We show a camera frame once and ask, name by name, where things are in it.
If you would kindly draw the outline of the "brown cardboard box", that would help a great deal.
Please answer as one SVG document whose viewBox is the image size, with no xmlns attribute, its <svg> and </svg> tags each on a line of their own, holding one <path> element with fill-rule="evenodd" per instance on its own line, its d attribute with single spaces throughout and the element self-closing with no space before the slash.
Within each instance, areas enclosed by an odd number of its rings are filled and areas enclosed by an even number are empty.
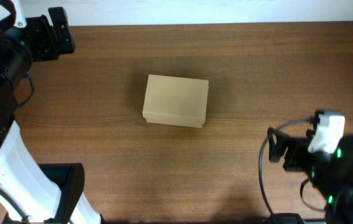
<svg viewBox="0 0 353 224">
<path fill-rule="evenodd" d="M 142 116 L 148 123 L 202 128 L 208 91 L 207 80 L 150 74 Z"/>
</svg>

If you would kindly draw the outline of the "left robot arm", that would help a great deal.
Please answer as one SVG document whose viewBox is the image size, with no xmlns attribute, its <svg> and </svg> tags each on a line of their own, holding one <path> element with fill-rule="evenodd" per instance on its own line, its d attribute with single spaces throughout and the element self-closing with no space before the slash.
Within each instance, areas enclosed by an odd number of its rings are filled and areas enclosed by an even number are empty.
<svg viewBox="0 0 353 224">
<path fill-rule="evenodd" d="M 75 51 L 63 7 L 25 17 L 19 1 L 0 1 L 0 203 L 4 223 L 102 223 L 83 189 L 80 163 L 38 164 L 27 150 L 15 112 L 24 103 L 15 92 L 31 80 L 33 63 Z"/>
</svg>

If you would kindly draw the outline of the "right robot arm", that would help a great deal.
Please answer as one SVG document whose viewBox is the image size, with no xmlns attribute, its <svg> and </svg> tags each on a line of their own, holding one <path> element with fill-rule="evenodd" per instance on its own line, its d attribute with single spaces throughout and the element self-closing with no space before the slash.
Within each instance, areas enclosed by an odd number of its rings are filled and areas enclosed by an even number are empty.
<svg viewBox="0 0 353 224">
<path fill-rule="evenodd" d="M 310 138 L 294 138 L 269 128 L 269 160 L 284 158 L 287 172 L 304 172 L 326 199 L 327 223 L 353 223 L 353 135 L 343 136 L 336 150 L 308 152 Z"/>
</svg>

